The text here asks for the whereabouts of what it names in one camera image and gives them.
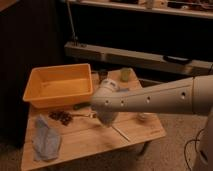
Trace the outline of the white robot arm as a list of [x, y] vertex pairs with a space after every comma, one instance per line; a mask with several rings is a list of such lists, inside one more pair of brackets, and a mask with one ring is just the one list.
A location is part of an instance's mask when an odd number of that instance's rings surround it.
[[197, 114], [208, 117], [192, 171], [213, 171], [213, 75], [196, 76], [138, 90], [120, 91], [112, 79], [102, 81], [91, 107], [109, 125], [116, 112]]

